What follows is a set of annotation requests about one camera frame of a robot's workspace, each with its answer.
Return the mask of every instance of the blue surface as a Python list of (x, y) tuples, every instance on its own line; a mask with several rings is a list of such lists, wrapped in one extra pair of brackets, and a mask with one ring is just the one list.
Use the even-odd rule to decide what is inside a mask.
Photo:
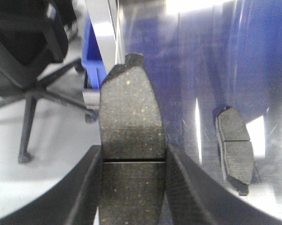
[(107, 76), (107, 73), (105, 71), (92, 23), (89, 17), (87, 17), (85, 21), (82, 65), (86, 68), (92, 88), (100, 89), (100, 86)]
[(282, 199), (282, 0), (227, 1), (176, 14), (167, 14), (162, 1), (126, 3), (123, 14), (125, 52), (138, 52), (145, 57), (167, 142), (180, 145), (199, 163), (197, 99), (201, 166), (222, 182), (216, 116), (227, 105), (236, 107), (246, 123), (264, 116), (266, 154), (265, 158), (255, 159), (253, 182), (270, 183), (279, 202)]

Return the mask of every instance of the gray floor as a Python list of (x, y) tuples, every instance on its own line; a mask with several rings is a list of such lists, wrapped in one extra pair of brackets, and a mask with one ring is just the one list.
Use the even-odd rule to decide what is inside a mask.
[[(64, 64), (81, 56), (84, 17), (83, 0), (76, 3), (79, 34), (70, 43)], [(50, 65), (46, 75), (63, 64)], [(70, 70), (50, 90), (83, 101), (84, 75)], [(47, 100), (37, 105), (29, 152), (33, 161), (17, 163), (25, 101), (0, 109), (0, 218), (39, 197), (60, 181), (86, 153), (100, 144), (98, 122), (87, 124), (84, 113)]]

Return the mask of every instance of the office chair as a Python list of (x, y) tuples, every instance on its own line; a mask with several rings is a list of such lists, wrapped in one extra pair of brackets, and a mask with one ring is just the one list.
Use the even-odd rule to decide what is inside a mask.
[(95, 120), (93, 110), (46, 89), (71, 68), (81, 70), (80, 59), (37, 80), (48, 64), (63, 62), (67, 51), (68, 39), (53, 1), (0, 0), (0, 108), (26, 99), (18, 163), (31, 161), (27, 146), (40, 98), (72, 106)]

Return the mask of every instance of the blue plastic container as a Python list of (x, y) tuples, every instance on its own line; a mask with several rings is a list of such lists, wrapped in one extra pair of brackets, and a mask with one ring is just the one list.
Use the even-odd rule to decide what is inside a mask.
[(93, 89), (100, 89), (100, 86), (107, 76), (102, 57), (99, 51), (93, 26), (89, 17), (85, 21), (84, 48), (82, 65), (87, 71), (89, 82)]

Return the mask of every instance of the brake pad friction material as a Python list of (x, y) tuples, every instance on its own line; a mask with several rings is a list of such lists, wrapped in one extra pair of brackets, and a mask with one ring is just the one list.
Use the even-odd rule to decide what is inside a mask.
[(142, 55), (127, 55), (103, 82), (99, 121), (104, 158), (165, 157), (160, 109)]

